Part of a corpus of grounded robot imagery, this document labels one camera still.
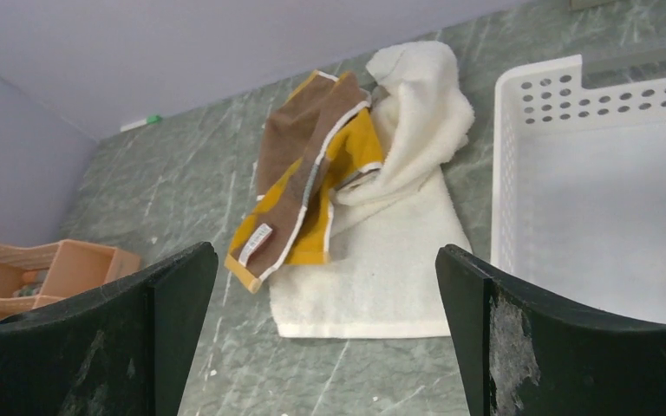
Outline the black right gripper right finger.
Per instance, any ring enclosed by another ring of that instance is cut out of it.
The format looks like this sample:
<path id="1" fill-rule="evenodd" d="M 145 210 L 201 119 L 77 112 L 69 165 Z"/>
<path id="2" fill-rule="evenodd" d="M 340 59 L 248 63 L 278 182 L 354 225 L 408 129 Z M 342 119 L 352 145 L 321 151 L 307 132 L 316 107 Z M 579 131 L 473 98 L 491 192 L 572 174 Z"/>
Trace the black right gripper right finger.
<path id="1" fill-rule="evenodd" d="M 666 324 L 574 302 L 453 244 L 435 269 L 472 415 L 666 415 Z"/>

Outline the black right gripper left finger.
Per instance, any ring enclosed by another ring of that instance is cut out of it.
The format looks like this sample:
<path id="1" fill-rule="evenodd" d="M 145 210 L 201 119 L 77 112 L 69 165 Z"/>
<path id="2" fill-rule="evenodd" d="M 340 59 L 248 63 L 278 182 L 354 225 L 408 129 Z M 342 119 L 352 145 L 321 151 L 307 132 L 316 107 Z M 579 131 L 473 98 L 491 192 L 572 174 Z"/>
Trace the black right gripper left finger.
<path id="1" fill-rule="evenodd" d="M 0 321 L 0 415 L 175 415 L 218 255 L 200 242 Z"/>

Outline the white terry towel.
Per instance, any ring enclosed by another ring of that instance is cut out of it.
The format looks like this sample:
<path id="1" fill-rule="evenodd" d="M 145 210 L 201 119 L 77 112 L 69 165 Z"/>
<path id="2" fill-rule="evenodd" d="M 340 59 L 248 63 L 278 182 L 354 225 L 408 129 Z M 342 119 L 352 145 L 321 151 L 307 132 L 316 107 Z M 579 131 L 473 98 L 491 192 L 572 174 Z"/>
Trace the white terry towel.
<path id="1" fill-rule="evenodd" d="M 383 165 L 335 193 L 328 263 L 271 276 L 271 314 L 284 338 L 449 335 L 434 261 L 446 244 L 470 244 L 442 166 L 467 144 L 474 110 L 443 42 L 381 49 L 366 69 L 378 87 L 372 118 Z"/>

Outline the yellow brown bear towel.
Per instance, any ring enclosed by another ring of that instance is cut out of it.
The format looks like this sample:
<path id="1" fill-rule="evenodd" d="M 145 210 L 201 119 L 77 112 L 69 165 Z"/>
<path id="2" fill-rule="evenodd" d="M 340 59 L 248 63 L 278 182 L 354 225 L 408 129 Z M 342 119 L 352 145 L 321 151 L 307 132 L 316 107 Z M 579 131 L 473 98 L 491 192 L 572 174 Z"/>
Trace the yellow brown bear towel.
<path id="1" fill-rule="evenodd" d="M 336 192 L 384 161 L 370 107 L 353 73 L 316 70 L 267 118 L 257 202 L 225 257 L 225 267 L 251 293 L 284 265 L 329 262 Z"/>

